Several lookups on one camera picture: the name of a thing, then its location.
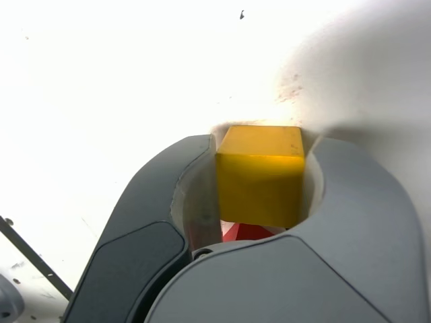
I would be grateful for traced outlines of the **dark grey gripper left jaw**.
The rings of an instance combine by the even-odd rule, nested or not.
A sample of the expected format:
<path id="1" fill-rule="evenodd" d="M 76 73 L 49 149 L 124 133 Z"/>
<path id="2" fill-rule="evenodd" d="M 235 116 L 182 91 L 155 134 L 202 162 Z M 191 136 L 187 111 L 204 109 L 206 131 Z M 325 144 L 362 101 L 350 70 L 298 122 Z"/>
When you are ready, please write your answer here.
<path id="1" fill-rule="evenodd" d="M 132 177 L 75 288 L 64 322 L 143 322 L 163 287 L 222 240 L 213 135 L 186 137 Z"/>

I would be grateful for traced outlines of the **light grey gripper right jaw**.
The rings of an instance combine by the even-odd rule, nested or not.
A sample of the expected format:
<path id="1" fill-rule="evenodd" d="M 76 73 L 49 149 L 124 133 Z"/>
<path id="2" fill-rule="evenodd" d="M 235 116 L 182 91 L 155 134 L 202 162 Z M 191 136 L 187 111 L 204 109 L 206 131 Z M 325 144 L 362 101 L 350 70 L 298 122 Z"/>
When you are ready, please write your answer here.
<path id="1" fill-rule="evenodd" d="M 302 223 L 218 250 L 162 290 L 148 322 L 427 322 L 424 242 L 402 185 L 354 144 L 313 149 L 323 195 Z"/>

